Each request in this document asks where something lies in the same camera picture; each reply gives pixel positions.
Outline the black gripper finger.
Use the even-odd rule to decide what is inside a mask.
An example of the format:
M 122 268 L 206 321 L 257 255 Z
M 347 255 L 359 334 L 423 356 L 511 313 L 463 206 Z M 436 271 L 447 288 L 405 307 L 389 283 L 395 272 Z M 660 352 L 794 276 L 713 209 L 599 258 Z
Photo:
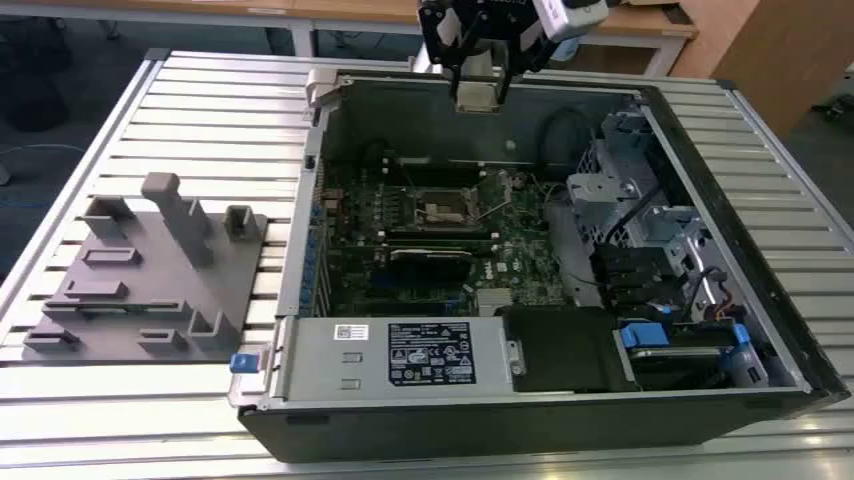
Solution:
M 527 71 L 539 72 L 555 51 L 555 43 L 545 35 L 541 22 L 536 20 L 520 33 L 512 33 L 504 41 L 505 58 L 500 81 L 496 86 L 496 101 L 507 98 L 513 78 Z
M 449 72 L 449 97 L 457 99 L 461 66 L 473 48 L 473 38 L 463 39 L 463 2 L 420 1 L 417 20 L 429 63 Z

